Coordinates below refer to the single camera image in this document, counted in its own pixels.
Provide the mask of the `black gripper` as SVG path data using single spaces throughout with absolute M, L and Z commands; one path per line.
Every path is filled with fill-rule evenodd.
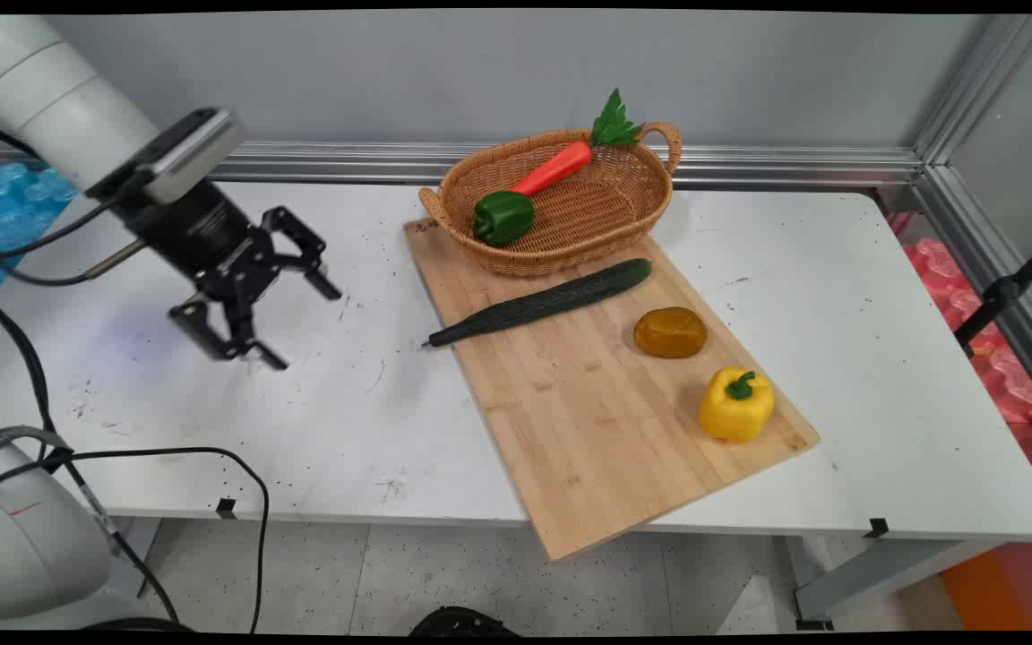
M 338 288 L 327 278 L 321 262 L 326 241 L 286 207 L 266 209 L 261 228 L 246 217 L 217 186 L 202 180 L 170 204 L 152 202 L 143 194 L 130 194 L 112 208 L 128 231 L 185 275 L 203 295 L 193 295 L 168 311 L 168 318 L 206 356 L 229 362 L 257 352 L 273 370 L 287 370 L 288 362 L 255 335 L 253 307 L 281 271 L 303 275 L 328 301 L 341 299 Z M 286 237 L 298 253 L 275 252 L 267 236 Z M 211 310 L 220 303 L 227 335 L 211 326 Z

